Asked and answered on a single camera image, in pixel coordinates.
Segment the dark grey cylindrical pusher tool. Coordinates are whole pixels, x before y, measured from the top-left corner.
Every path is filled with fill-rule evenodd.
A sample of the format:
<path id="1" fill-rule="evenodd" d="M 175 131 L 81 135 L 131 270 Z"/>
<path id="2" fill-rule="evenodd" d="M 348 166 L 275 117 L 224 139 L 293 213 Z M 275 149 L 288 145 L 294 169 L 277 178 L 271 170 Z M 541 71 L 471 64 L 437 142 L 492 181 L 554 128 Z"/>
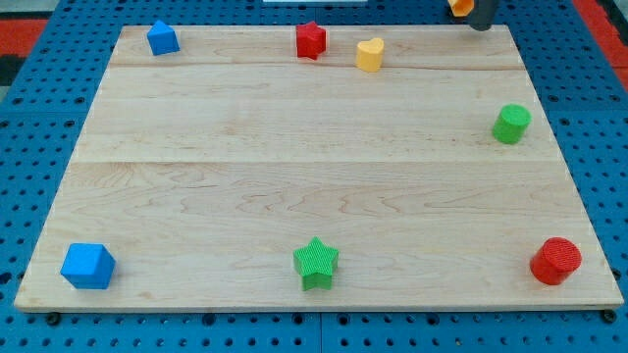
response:
<path id="1" fill-rule="evenodd" d="M 477 31 L 489 30 L 499 6 L 499 0 L 474 0 L 474 8 L 467 16 L 467 23 Z"/>

